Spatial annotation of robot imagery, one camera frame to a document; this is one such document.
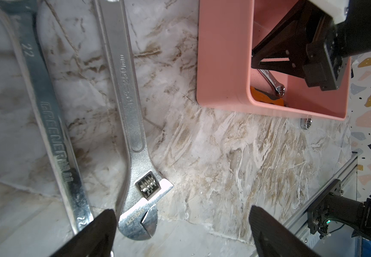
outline printed number 22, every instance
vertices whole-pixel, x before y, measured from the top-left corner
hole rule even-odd
[[[32,50],[32,47],[30,44],[21,44],[21,46],[23,47],[23,52],[25,55],[28,55],[29,57],[34,57],[34,53],[31,51]]]
[[[87,225],[88,224],[88,221],[85,220],[85,217],[77,217],[77,220],[80,221],[78,224],[79,225]]]

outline wrench jaw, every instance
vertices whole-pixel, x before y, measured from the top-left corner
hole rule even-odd
[[[137,241],[150,239],[154,235],[158,221],[156,203],[174,185],[166,178],[163,178],[159,181],[159,187],[159,190],[151,198],[147,200],[145,197],[141,197],[137,203],[121,214],[118,221],[118,229],[121,234]],[[140,192],[137,186],[130,185],[127,195],[133,193],[138,195],[133,190]],[[127,202],[126,200],[123,203],[123,210],[126,210],[127,204],[129,204],[129,201]]]

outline wrench adjustment screw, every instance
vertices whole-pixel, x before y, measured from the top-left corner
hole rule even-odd
[[[146,198],[159,189],[159,186],[157,182],[155,182],[155,178],[151,173],[148,173],[139,182],[137,182],[137,186],[140,188],[141,192]]]

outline pink plastic bin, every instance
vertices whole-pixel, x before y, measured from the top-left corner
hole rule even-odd
[[[272,93],[251,68],[251,50],[277,25],[296,0],[200,0],[197,101],[210,108],[252,114],[344,120],[350,59],[340,89],[309,88],[304,79],[272,72],[285,85],[289,107],[255,101],[250,86]]]

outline adjustable wrench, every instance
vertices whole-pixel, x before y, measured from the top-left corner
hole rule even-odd
[[[94,217],[36,34],[37,11],[37,0],[0,0],[0,20],[14,46],[71,228],[78,234]]]
[[[95,7],[129,159],[118,228],[130,239],[150,239],[157,228],[156,203],[173,185],[148,154],[124,1],[95,0]]]

